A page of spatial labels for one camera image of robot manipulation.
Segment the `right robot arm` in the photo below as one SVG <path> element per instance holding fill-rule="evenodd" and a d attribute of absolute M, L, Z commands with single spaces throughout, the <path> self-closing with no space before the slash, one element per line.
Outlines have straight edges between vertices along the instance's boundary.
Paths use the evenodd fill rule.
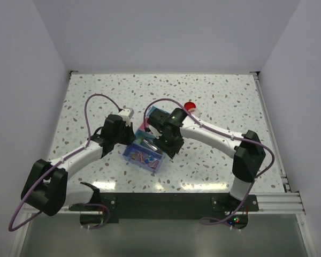
<path fill-rule="evenodd" d="M 184 139 L 199 141 L 232 158 L 234 180 L 227 203 L 233 210 L 240 210 L 246 205 L 245 195 L 266 156 L 256 132 L 219 131 L 218 127 L 190 116 L 180 108 L 171 114 L 155 109 L 147 118 L 147 124 L 156 137 L 154 145 L 170 158 L 180 152 Z"/>

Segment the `purple candy bin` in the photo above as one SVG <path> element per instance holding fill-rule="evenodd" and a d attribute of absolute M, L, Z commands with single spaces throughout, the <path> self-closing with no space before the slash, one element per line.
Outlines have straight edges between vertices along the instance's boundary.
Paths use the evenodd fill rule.
<path fill-rule="evenodd" d="M 157 173 L 164 161 L 165 155 L 138 144 L 131 144 L 123 152 L 126 161 L 152 173 Z"/>

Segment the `pink candy bin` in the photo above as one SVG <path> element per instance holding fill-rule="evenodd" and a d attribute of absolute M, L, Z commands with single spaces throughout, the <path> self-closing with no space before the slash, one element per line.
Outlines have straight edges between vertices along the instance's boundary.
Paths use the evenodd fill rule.
<path fill-rule="evenodd" d="M 149 124 L 147 122 L 142 122 L 142 124 L 140 125 L 139 129 L 145 133 L 150 133 L 151 130 L 149 128 Z"/>

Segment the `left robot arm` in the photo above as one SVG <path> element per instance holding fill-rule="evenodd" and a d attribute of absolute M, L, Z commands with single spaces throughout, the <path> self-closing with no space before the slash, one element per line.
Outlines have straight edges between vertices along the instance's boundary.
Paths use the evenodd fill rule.
<path fill-rule="evenodd" d="M 68 185 L 68 180 L 87 165 L 102 159 L 116 144 L 130 145 L 135 140 L 131 117 L 126 108 L 108 115 L 100 132 L 95 132 L 89 144 L 83 144 L 69 154 L 52 161 L 36 161 L 21 193 L 21 199 L 48 216 L 54 216 L 64 206 L 82 204 L 88 210 L 100 205 L 99 189 L 81 182 Z"/>

